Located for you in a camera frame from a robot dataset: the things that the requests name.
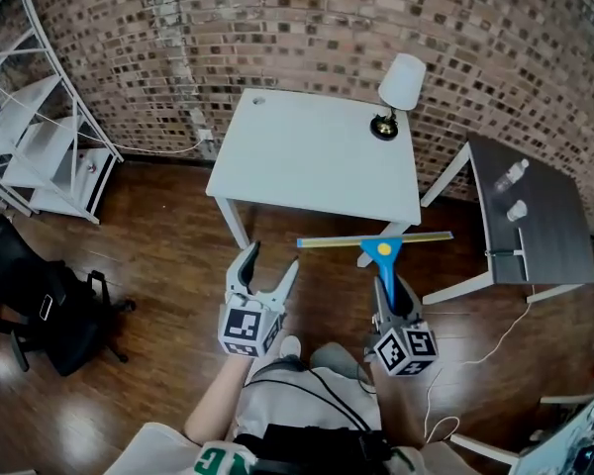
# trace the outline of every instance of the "wooden floor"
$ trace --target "wooden floor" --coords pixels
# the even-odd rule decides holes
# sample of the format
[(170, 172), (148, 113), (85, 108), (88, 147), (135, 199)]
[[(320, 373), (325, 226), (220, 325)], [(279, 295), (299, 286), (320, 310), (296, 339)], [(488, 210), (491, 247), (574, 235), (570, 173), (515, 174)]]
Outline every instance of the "wooden floor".
[[(32, 355), (31, 370), (22, 373), (8, 338), (0, 338), (0, 471), (99, 474), (143, 423), (182, 426), (224, 359), (216, 342), (218, 308), (225, 271), (239, 251), (204, 194), (208, 178), (205, 169), (125, 163), (104, 195), (99, 227), (62, 216), (16, 216), (16, 227), (41, 256), (63, 259), (84, 277), (91, 269), (104, 272), (114, 296), (135, 299), (138, 309), (124, 317), (118, 336), (128, 364), (102, 353), (65, 379), (42, 354)], [(375, 234), (383, 227), (271, 207), (241, 212), (249, 234), (263, 243), (253, 282), (262, 287), (297, 254), (297, 237)], [(483, 270), (476, 205), (438, 200), (423, 220), (419, 231), (451, 230), (455, 240), (404, 248), (398, 271), (419, 296)], [(302, 250), (299, 256), (286, 326), (306, 352), (335, 340), (359, 356), (370, 324), (374, 266), (357, 269), (355, 248)], [(541, 395), (593, 389), (594, 285), (533, 308), (484, 364), (449, 365), (490, 351), (524, 312), (524, 295), (520, 287), (497, 286), (426, 309), (446, 363), (433, 391), (431, 425), (458, 415), (460, 432), (519, 448)], [(418, 418), (439, 367), (409, 380)], [(485, 473), (494, 471), (468, 459)]]

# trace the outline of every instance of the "white cable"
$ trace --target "white cable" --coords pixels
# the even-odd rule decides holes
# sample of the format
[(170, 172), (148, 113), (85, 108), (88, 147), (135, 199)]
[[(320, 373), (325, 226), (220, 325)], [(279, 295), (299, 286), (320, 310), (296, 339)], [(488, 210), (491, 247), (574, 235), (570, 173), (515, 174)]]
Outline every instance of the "white cable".
[[(6, 95), (7, 98), (9, 100), (13, 100), (14, 102), (16, 102), (17, 104), (20, 104), (23, 108), (31, 111), (31, 108), (26, 106), (25, 104), (23, 104), (22, 102), (20, 102), (18, 99), (14, 98), (12, 95), (10, 95), (9, 93), (7, 93), (6, 91), (4, 91), (1, 87), (0, 87), (0, 92), (3, 95)], [(38, 113), (37, 111), (33, 111), (35, 113), (36, 116), (39, 116), (40, 118), (47, 120), (48, 122), (54, 123), (56, 124), (58, 127), (61, 127), (63, 129), (66, 129), (68, 131), (73, 132), (73, 129), (71, 127), (66, 127), (65, 125), (62, 125), (58, 122), (56, 122), (55, 120), (52, 120), (51, 118), (47, 118), (46, 116)], [(87, 138), (90, 139), (92, 141), (97, 141), (98, 143), (103, 143), (105, 144), (106, 142), (101, 140), (101, 139), (97, 139), (97, 138), (93, 138), (92, 136), (87, 136), (86, 134), (83, 134), (82, 132), (77, 132), (78, 136), (82, 136), (83, 138)], [(152, 150), (152, 149), (142, 149), (140, 147), (129, 147), (129, 146), (123, 146), (121, 144), (114, 144), (113, 142), (110, 142), (110, 144), (116, 148), (120, 148), (120, 149), (129, 149), (131, 151), (144, 151), (146, 153), (161, 153), (161, 154), (178, 154), (178, 153), (185, 153), (187, 151), (191, 151), (192, 149), (195, 149), (196, 147), (198, 147), (201, 143), (204, 142), (203, 140), (200, 140), (199, 142), (197, 142), (195, 145), (188, 147), (186, 149), (177, 149), (176, 151), (156, 151), (156, 150)]]
[[(502, 341), (504, 341), (504, 338), (510, 334), (510, 332), (513, 330), (513, 328), (519, 323), (519, 321), (525, 317), (528, 312), (531, 310), (531, 306), (533, 305), (533, 303), (530, 303), (528, 305), (528, 308), (526, 308), (526, 311), (520, 315), (512, 324), (511, 326), (508, 328), (508, 330), (506, 332), (504, 332), (504, 334), (502, 335), (502, 337), (499, 338), (499, 341), (497, 342), (497, 344), (495, 345), (495, 348), (493, 348), (490, 352), (488, 352), (484, 357), (482, 357), (479, 360), (468, 360), (466, 362), (457, 362), (455, 365), (456, 366), (465, 366), (467, 364), (481, 364), (482, 362), (484, 362), (486, 359), (488, 359), (491, 355), (493, 355), (497, 350), (499, 350), (499, 347), (502, 345)], [(429, 421), (429, 413), (432, 410), (432, 389), (434, 388), (434, 385), (436, 384), (436, 381), (438, 380), (438, 377), (441, 375), (441, 373), (443, 372), (443, 369), (445, 369), (445, 367), (443, 366), (442, 368), (440, 368), (440, 371), (438, 372), (438, 374), (436, 375), (436, 377), (434, 378), (434, 380), (432, 381), (432, 384), (429, 386), (429, 389), (427, 389), (427, 413), (425, 414), (425, 439), (426, 442), (429, 443), (432, 439), (432, 436), (434, 435), (434, 433), (436, 432), (436, 429), (438, 428), (438, 426), (440, 424), (442, 424), (444, 421), (448, 421), (449, 419), (454, 419), (456, 420), (456, 424), (455, 427), (453, 428), (453, 430), (447, 434), (445, 436), (445, 439), (448, 438), (449, 436), (451, 436), (452, 434), (454, 434), (457, 429), (459, 428), (459, 417), (456, 416), (449, 416), (449, 417), (445, 417), (444, 419), (440, 419), (436, 425), (434, 426), (434, 428), (432, 429), (432, 432), (429, 434), (429, 436), (427, 436), (427, 422)]]

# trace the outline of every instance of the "brick wall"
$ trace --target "brick wall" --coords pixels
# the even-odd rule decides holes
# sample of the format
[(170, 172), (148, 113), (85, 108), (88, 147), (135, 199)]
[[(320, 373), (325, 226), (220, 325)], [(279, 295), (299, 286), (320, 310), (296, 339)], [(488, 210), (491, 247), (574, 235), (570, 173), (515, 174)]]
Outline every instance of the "brick wall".
[[(219, 145), (247, 86), (378, 102), (409, 52), (428, 65), (411, 114), (421, 190), (477, 131), (574, 177), (594, 228), (594, 0), (35, 2), (116, 143), (176, 150), (209, 128)], [(448, 193), (469, 191), (462, 176)]]

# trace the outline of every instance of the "person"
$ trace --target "person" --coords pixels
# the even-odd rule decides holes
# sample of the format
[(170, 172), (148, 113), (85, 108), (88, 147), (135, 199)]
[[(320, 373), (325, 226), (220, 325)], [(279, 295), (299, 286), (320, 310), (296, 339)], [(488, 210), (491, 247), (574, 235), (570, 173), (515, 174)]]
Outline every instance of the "person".
[(337, 343), (316, 350), (309, 365), (300, 356), (292, 335), (253, 368), (253, 359), (230, 355), (184, 436), (146, 424), (105, 475), (477, 475), (445, 443), (425, 444), (404, 380), (380, 362), (370, 363), (371, 383)]

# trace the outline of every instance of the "dark gray table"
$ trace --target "dark gray table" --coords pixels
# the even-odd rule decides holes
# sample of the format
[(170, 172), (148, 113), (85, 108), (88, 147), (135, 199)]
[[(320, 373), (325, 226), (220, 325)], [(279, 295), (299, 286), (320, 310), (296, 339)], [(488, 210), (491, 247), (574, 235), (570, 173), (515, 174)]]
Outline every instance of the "dark gray table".
[[(497, 179), (527, 158), (524, 177), (508, 191), (494, 191)], [(488, 271), (423, 298), (433, 304), (492, 285), (577, 285), (594, 282), (594, 253), (576, 184), (565, 174), (499, 142), (469, 141), (421, 200), (429, 206), (468, 161), (471, 162), (484, 225), (486, 249), (522, 250), (523, 255), (487, 256)], [(510, 222), (506, 212), (522, 200), (528, 214)]]

